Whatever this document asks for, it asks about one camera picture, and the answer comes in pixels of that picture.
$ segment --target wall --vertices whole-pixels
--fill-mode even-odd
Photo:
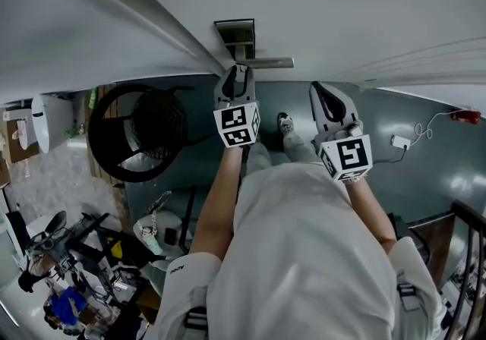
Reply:
[[[483,117],[486,116],[486,85],[467,84],[435,84],[435,85],[405,85],[402,87],[385,88],[412,96],[425,97],[434,101],[446,102],[460,108],[476,108]]]
[[[12,244],[7,232],[0,234],[0,289],[8,284],[20,270],[12,258],[15,253],[14,245]]]
[[[94,0],[0,0],[0,103],[136,77],[205,73]]]
[[[485,0],[159,2],[225,66],[230,65],[231,60],[212,23],[254,17],[257,56],[295,57],[294,70],[256,71],[258,80],[327,79],[385,58],[486,36]],[[474,60],[473,65],[464,62],[463,67],[467,70],[473,66],[486,71],[484,50],[476,56],[479,59]],[[445,66],[442,61],[428,71],[439,71],[443,66],[444,71],[450,71],[451,67],[459,67],[457,63]]]

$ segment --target cardboard box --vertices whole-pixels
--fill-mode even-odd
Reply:
[[[2,151],[3,158],[10,163],[15,163],[23,159],[30,158],[31,156],[39,153],[39,144],[37,142],[31,144],[27,150],[24,150],[21,146],[21,142],[16,139],[12,139],[13,133],[17,130],[17,122],[3,121],[0,118],[0,132],[5,138],[5,145]]]
[[[137,300],[140,312],[150,325],[155,323],[160,308],[161,298],[152,286],[147,286],[142,295]]]
[[[91,309],[86,307],[79,313],[79,320],[84,324],[84,325],[89,325],[92,323],[96,322],[96,313],[93,312]]]
[[[10,183],[10,175],[8,174],[7,162],[0,158],[0,189],[3,189]]]

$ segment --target sneaker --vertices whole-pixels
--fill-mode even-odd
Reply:
[[[283,136],[287,135],[289,132],[294,131],[294,122],[291,117],[284,112],[279,113],[278,117],[279,129]]]

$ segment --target gray floor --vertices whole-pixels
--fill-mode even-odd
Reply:
[[[177,92],[187,110],[190,138],[216,132],[213,118],[213,86],[215,77],[170,77],[148,83],[159,88],[174,85],[194,86],[193,91]],[[269,148],[274,164],[288,162],[282,154],[281,139],[276,127],[279,112],[288,112],[295,121],[296,130],[306,140],[316,134],[308,98],[309,83],[268,82],[257,83],[257,98],[262,117],[260,135]],[[397,134],[415,139],[415,123],[426,126],[437,112],[448,112],[450,107],[436,102],[382,90],[360,90],[353,85],[340,84],[339,88],[353,98],[364,132],[371,135],[374,159],[399,159],[402,150],[390,145]],[[128,113],[132,107],[127,101],[120,105]],[[368,181],[378,200],[387,212],[394,212],[406,221],[415,221],[447,211],[453,199],[459,199],[483,212],[486,205],[486,143],[484,121],[471,125],[440,116],[432,124],[434,136],[423,136],[395,164],[379,164],[371,170]],[[126,193],[136,220],[147,207],[168,189],[202,187],[199,191],[195,214],[204,200],[216,174],[223,150],[217,135],[196,146],[184,148],[176,160],[156,179],[127,184]],[[149,165],[148,158],[138,159],[137,165]]]
[[[77,93],[74,117],[84,122],[83,93]],[[82,212],[109,213],[112,227],[119,225],[112,188],[90,173],[87,141],[84,135],[29,159],[9,164],[10,184],[4,191],[11,210],[20,210],[29,224],[43,215],[65,210],[68,225],[77,222]]]

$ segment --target strap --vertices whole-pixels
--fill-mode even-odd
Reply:
[[[144,238],[149,238],[151,236],[157,235],[157,217],[155,212],[152,212],[151,218],[152,218],[152,228],[143,227],[140,220],[137,221],[138,228],[142,232],[142,236]]]
[[[195,288],[192,294],[192,305],[185,317],[184,340],[205,340],[207,338],[207,288]]]

